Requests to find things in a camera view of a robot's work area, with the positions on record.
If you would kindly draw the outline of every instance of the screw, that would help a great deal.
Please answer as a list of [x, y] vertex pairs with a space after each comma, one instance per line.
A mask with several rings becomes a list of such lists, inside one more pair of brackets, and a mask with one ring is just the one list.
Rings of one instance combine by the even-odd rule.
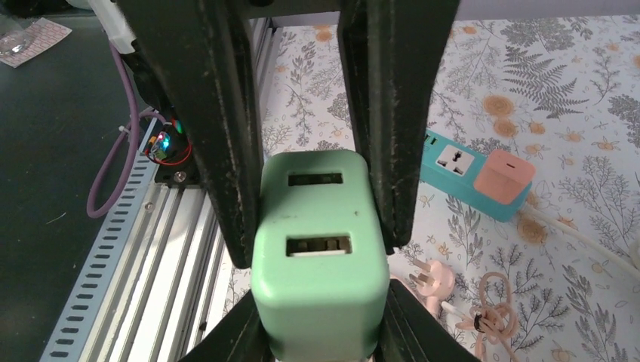
[[181, 183], [186, 179], [186, 172], [178, 171], [174, 173], [174, 181], [177, 183]]

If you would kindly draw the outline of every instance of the fern leaf print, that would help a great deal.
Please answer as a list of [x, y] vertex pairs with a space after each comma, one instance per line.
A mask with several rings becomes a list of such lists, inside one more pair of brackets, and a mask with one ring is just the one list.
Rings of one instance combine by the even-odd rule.
[[562, 115], [583, 113], [575, 106], [587, 100], [575, 99], [571, 95], [575, 90], [577, 78], [568, 83], [562, 82], [565, 64], [552, 66], [553, 59], [540, 60], [542, 54], [529, 54], [526, 50], [506, 46], [506, 65], [504, 72], [513, 78], [505, 81], [513, 84], [509, 90], [535, 102], [534, 111], [547, 112], [548, 119], [560, 119]]
[[609, 113], [624, 122], [629, 130], [626, 134], [629, 137], [628, 141], [640, 149], [640, 101], [623, 94], [612, 97], [609, 102]]
[[515, 45], [529, 48], [534, 43], [540, 42], [544, 49], [551, 51], [564, 51], [575, 45], [571, 29], [560, 19], [529, 19], [509, 20], [500, 34]]

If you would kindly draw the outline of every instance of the teal power strip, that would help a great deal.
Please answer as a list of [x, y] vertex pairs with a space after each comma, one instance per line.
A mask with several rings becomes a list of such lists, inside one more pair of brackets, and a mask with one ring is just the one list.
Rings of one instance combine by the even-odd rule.
[[506, 222], [515, 215], [527, 198], [531, 183], [508, 205], [501, 204], [473, 187], [487, 157], [435, 132], [427, 131], [420, 179], [465, 204]]

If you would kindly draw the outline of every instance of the black metal frame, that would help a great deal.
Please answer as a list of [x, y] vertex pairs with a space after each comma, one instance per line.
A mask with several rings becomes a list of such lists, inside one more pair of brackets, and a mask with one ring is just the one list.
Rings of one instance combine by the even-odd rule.
[[[355, 148], [369, 165], [391, 254], [411, 237], [429, 96], [458, 4], [118, 0], [191, 140], [236, 267], [251, 267], [263, 160], [247, 20], [341, 11], [338, 39]], [[183, 361], [268, 361], [267, 341], [249, 292]], [[376, 362], [476, 360], [398, 281], [389, 286], [374, 356]]]

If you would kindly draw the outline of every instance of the usb port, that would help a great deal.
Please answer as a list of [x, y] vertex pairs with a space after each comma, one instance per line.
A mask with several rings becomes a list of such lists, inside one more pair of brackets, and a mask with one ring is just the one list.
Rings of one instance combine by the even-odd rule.
[[316, 175], [289, 175], [289, 186], [328, 185], [342, 183], [341, 173], [322, 173]]
[[348, 236], [287, 239], [287, 256], [321, 256], [350, 253], [351, 238]]

